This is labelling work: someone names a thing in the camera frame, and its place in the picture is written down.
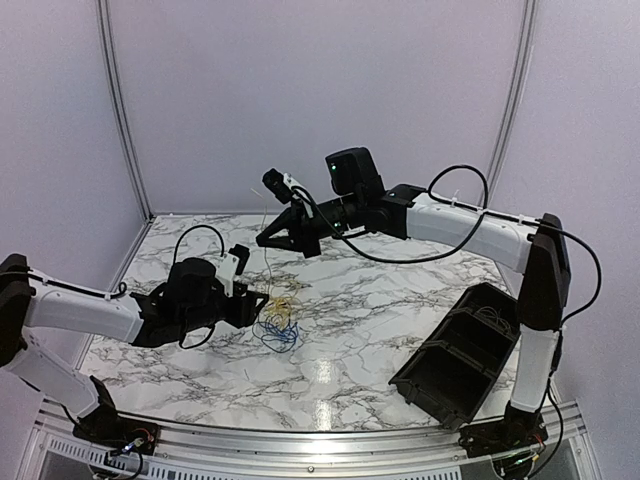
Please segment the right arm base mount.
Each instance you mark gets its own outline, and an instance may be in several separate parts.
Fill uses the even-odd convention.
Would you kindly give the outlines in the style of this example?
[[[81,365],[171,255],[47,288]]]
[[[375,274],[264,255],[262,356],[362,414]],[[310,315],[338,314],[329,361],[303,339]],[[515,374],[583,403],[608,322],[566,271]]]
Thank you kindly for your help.
[[[506,405],[500,419],[464,426],[459,433],[458,445],[468,458],[540,446],[548,439],[540,408],[528,412],[511,403]]]

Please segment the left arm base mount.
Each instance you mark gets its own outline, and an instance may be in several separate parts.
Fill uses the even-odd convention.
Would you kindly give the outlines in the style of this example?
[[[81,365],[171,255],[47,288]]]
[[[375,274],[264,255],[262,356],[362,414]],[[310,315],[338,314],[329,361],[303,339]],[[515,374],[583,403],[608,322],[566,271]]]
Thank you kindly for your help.
[[[79,417],[73,428],[76,438],[98,443],[114,449],[124,450],[134,443],[135,449],[143,455],[152,455],[157,444],[159,426],[155,423],[123,417],[103,382],[89,377],[97,395],[98,406],[89,414]]]

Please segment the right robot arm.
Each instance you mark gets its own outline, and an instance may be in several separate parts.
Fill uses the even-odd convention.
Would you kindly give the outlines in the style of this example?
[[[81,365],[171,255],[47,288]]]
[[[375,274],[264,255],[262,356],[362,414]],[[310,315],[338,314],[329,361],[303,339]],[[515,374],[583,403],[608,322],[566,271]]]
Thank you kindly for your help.
[[[515,448],[534,431],[533,416],[544,403],[558,351],[563,312],[571,281],[561,222],[546,214],[540,220],[492,211],[441,198],[432,187],[384,186],[365,147],[331,154],[326,159],[335,199],[319,203],[287,173],[270,169],[262,182],[285,210],[260,233],[264,248],[320,254],[320,242],[335,237],[351,242],[348,232],[360,228],[400,240],[435,242],[455,254],[467,251],[522,276],[516,322],[521,333],[515,384],[495,438]]]

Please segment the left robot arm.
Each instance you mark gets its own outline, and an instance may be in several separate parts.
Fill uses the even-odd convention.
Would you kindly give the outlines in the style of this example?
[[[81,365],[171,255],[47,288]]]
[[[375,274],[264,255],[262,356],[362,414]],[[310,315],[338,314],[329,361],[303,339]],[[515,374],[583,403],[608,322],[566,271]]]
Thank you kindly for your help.
[[[269,297],[238,281],[246,261],[231,253],[220,266],[199,258],[174,264],[148,294],[120,287],[103,292],[67,284],[31,269],[23,255],[1,265],[1,368],[57,400],[106,445],[125,438],[102,382],[77,372],[44,347],[36,328],[107,337],[139,348],[185,344],[189,333],[224,322],[237,329],[257,320]]]

